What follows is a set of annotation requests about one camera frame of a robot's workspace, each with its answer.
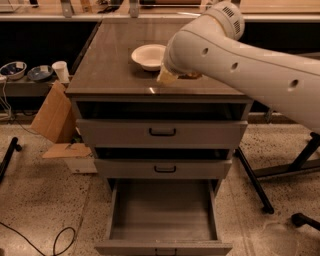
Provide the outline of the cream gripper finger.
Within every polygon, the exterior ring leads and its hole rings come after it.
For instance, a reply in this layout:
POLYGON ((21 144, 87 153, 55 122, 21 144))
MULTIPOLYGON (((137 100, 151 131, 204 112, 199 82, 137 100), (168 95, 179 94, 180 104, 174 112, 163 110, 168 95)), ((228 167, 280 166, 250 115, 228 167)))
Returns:
POLYGON ((164 64, 161 65, 159 75, 157 77, 157 82, 161 84, 170 84, 175 82, 178 79, 178 76, 172 74, 164 64))

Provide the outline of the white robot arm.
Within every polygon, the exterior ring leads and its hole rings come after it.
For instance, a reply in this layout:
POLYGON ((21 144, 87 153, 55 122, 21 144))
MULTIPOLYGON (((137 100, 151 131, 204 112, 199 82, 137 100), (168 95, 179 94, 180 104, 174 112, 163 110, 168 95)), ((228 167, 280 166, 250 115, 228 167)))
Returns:
POLYGON ((240 10, 219 2, 169 40, 157 81, 202 74, 320 133, 320 61, 243 44, 240 10))

